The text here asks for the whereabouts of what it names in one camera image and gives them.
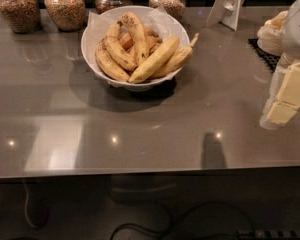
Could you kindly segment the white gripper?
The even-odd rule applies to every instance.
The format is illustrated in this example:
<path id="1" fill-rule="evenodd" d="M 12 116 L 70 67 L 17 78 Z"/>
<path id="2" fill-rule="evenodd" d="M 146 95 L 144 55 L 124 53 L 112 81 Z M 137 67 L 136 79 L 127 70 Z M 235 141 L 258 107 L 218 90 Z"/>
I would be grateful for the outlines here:
<path id="1" fill-rule="evenodd" d="M 300 62 L 286 69 L 276 68 L 259 124 L 268 130 L 279 129 L 294 117 L 297 108 L 300 108 Z"/>

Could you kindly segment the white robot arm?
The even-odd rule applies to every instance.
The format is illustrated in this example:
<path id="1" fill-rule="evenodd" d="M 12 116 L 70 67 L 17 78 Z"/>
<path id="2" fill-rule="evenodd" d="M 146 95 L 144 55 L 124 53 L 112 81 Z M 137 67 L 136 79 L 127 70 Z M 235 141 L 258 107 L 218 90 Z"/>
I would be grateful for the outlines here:
<path id="1" fill-rule="evenodd" d="M 275 130 L 300 110 L 300 0 L 266 21 L 257 36 L 263 51 L 280 57 L 260 118 L 261 127 Z"/>

